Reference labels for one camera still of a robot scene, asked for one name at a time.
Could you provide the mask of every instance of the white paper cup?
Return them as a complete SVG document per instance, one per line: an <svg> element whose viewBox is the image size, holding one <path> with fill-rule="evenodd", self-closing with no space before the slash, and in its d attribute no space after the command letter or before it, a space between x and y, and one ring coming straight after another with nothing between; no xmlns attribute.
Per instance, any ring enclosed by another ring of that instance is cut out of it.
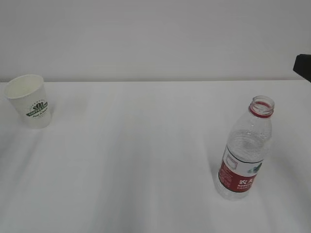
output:
<svg viewBox="0 0 311 233"><path fill-rule="evenodd" d="M51 121L43 84L39 75L24 75L11 80L4 89L5 97L32 129L44 128Z"/></svg>

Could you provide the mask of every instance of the bottle neck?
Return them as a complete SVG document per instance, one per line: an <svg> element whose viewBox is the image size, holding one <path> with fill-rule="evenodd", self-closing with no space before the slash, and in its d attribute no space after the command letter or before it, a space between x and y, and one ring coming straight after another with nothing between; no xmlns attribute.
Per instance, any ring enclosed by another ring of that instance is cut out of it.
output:
<svg viewBox="0 0 311 233"><path fill-rule="evenodd" d="M249 105L249 112L259 118L270 118L274 111L274 102L266 96L256 96Z"/></svg>

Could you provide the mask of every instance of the white wall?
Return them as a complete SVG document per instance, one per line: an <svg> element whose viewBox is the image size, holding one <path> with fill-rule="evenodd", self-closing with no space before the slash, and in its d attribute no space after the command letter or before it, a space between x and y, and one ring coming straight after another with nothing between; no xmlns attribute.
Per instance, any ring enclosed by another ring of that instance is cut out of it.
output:
<svg viewBox="0 0 311 233"><path fill-rule="evenodd" d="M0 78L290 79L310 0L1 0Z"/></svg>

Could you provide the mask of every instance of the white tablecloth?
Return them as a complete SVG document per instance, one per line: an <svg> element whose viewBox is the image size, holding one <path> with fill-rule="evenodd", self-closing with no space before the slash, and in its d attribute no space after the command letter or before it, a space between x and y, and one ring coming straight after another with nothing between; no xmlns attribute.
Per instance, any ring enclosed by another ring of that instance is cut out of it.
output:
<svg viewBox="0 0 311 233"><path fill-rule="evenodd" d="M310 233L307 81L47 83L30 130L0 99L2 233ZM250 195L213 184L234 122L275 103L274 144Z"/></svg>

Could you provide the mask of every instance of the clear plastic bottle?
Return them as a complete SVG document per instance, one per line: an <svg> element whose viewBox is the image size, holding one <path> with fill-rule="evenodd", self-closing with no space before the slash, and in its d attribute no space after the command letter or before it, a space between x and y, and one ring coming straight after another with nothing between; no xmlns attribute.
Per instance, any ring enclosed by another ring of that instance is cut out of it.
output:
<svg viewBox="0 0 311 233"><path fill-rule="evenodd" d="M272 99L254 97L233 126L215 178L215 187L225 199L237 200L248 194L271 144L273 110Z"/></svg>

